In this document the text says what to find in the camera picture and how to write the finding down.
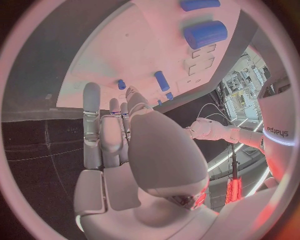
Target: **white robot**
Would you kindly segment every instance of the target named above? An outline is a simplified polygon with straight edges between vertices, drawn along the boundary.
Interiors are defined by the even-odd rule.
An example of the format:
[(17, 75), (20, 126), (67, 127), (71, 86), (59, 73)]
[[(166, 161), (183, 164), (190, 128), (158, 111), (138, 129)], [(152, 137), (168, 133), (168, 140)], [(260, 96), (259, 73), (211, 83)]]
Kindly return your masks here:
[[(293, 109), (284, 106), (293, 104), (288, 85), (270, 78), (263, 86), (258, 98), (264, 131), (259, 133), (206, 118), (182, 129), (154, 111), (134, 87), (126, 92), (128, 113), (123, 104), (120, 114), (112, 100), (111, 115), (100, 119), (100, 89), (89, 83), (83, 118), (87, 170), (80, 174), (74, 195), (77, 225), (89, 240), (230, 239), (232, 228), (254, 221), (252, 212), (264, 208), (274, 187), (229, 203), (219, 214), (207, 208), (201, 203), (209, 183), (208, 166), (193, 138), (225, 139), (260, 149), (274, 177), (275, 184), (269, 186), (275, 186), (293, 147), (295, 116), (278, 115), (279, 110), (284, 116)], [(231, 226), (237, 216), (238, 223)], [(228, 229), (218, 233), (225, 219)]]

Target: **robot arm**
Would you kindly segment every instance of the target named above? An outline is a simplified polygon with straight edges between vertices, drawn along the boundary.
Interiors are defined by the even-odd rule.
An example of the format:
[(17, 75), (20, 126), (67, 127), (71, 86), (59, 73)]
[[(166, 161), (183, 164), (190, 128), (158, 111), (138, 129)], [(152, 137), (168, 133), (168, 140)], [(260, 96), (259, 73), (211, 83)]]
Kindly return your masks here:
[(241, 129), (238, 126), (223, 126), (218, 121), (199, 117), (185, 131), (192, 139), (214, 141), (224, 139), (229, 143), (236, 144), (240, 142), (264, 152), (262, 148), (263, 134)]

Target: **white wire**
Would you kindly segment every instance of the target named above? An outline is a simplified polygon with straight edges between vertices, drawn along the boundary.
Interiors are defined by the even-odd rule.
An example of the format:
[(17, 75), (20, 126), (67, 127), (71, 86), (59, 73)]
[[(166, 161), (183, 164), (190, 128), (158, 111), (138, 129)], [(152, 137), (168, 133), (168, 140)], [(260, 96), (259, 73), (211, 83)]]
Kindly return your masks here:
[(211, 115), (208, 115), (208, 116), (206, 117), (206, 119), (207, 119), (208, 117), (212, 116), (212, 115), (220, 115), (220, 116), (222, 116), (223, 118), (225, 118), (228, 122), (230, 122), (231, 124), (233, 124), (227, 117), (225, 117), (224, 115), (222, 115), (222, 114), (220, 114), (220, 113), (213, 113), (213, 114), (211, 114)]
[(223, 112), (221, 112), (221, 110), (215, 105), (215, 104), (213, 104), (213, 103), (211, 103), (211, 102), (209, 102), (209, 103), (206, 103), (201, 109), (200, 109), (200, 111), (199, 111), (199, 114), (198, 114), (198, 116), (197, 116), (197, 118), (199, 118), (199, 116), (200, 116), (200, 113), (202, 112), (202, 109), (206, 106), (206, 105), (214, 105), (215, 107), (216, 107), (216, 109), (226, 118), (226, 116), (224, 115), (224, 113)]

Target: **robotic hand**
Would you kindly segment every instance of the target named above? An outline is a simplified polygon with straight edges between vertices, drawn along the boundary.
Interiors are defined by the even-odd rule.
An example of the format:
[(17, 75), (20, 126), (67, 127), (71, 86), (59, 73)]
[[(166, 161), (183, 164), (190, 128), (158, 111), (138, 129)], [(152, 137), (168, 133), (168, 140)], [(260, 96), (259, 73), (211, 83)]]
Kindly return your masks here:
[(224, 139), (229, 143), (236, 144), (239, 141), (240, 128), (238, 126), (223, 126), (220, 122), (199, 117), (186, 128), (192, 139), (219, 140)]

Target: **red light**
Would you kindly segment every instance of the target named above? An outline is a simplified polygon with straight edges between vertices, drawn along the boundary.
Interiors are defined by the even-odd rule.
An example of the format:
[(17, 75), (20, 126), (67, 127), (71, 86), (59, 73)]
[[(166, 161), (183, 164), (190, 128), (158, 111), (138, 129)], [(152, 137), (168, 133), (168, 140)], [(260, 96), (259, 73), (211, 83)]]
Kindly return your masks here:
[(242, 178), (228, 179), (225, 204), (240, 200), (242, 197)]

